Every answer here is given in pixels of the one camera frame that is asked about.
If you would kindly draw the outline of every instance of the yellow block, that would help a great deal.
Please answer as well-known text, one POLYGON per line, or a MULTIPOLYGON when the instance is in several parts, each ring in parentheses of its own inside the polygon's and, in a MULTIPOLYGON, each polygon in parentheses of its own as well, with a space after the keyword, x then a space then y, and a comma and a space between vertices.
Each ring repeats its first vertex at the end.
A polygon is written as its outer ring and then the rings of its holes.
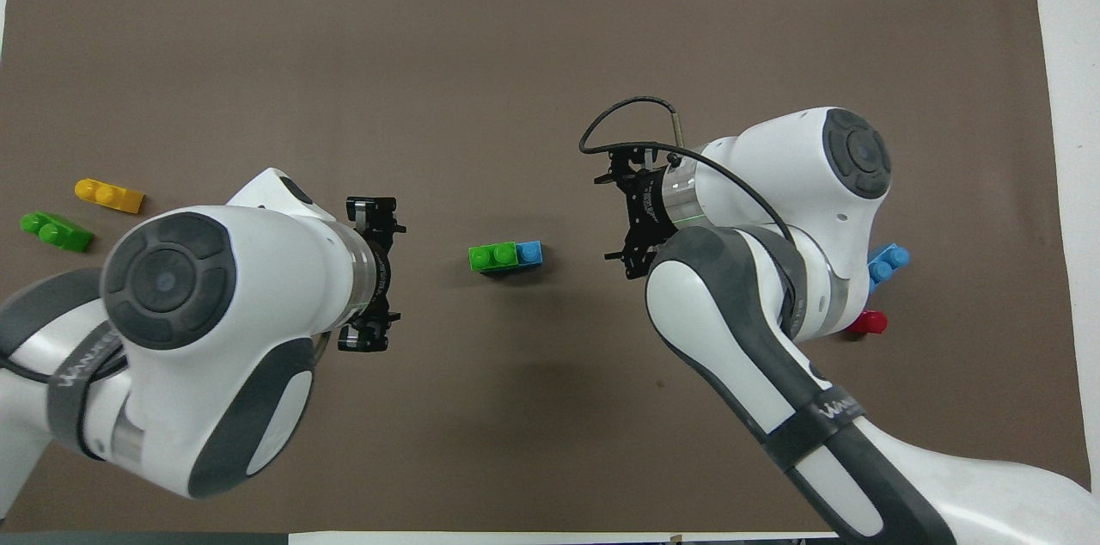
POLYGON ((91 178, 77 182, 73 192, 86 201, 130 214, 138 214, 138 210, 141 209, 141 201, 145 198, 144 193, 91 178))

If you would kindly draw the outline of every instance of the green lego brick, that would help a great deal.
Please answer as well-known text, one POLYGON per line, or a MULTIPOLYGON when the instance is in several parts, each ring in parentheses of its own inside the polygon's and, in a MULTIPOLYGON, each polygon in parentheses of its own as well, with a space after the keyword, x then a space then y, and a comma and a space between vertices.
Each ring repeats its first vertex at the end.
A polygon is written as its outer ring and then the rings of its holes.
POLYGON ((508 270, 519 265, 515 242, 501 242, 484 247, 470 247, 470 270, 474 272, 492 272, 508 270))
POLYGON ((19 227, 38 236, 43 242, 66 251, 84 252, 91 241, 91 232, 72 220, 46 212, 32 212, 19 220, 19 227))

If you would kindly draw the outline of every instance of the black strap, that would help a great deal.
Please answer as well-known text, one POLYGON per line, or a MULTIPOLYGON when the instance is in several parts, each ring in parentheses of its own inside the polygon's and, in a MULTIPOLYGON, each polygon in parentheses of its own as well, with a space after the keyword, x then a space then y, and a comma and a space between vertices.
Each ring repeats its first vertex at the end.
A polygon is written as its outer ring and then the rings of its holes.
POLYGON ((762 446, 779 469, 787 471, 864 414, 864 406, 848 391, 833 386, 798 408, 768 434, 762 446))
POLYGON ((84 411, 88 388, 96 371, 122 348, 118 331, 103 321, 80 341, 62 366, 50 377, 46 391, 46 417, 50 432, 63 446, 102 461, 84 444, 84 411))

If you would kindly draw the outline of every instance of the white robotic arm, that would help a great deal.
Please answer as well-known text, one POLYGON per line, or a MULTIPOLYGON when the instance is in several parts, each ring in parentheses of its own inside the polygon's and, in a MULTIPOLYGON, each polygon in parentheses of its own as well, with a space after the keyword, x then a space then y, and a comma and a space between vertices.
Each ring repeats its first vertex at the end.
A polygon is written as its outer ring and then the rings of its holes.
POLYGON ((632 170, 651 159, 627 145, 597 178, 618 184, 630 215, 624 251, 608 257, 622 258, 630 277, 648 273, 646 305, 664 342, 845 542, 1100 541, 1100 504, 1072 481, 887 435, 792 340, 846 327, 867 298, 867 243, 891 165, 864 118, 811 109, 702 150, 773 205, 790 239, 710 166, 680 157, 632 170))
POLYGON ((393 198, 349 197, 338 222, 278 170, 227 206, 161 215, 102 273, 28 287, 0 307, 0 516, 51 439, 180 495, 263 469, 301 418, 310 337, 381 351, 393 198))

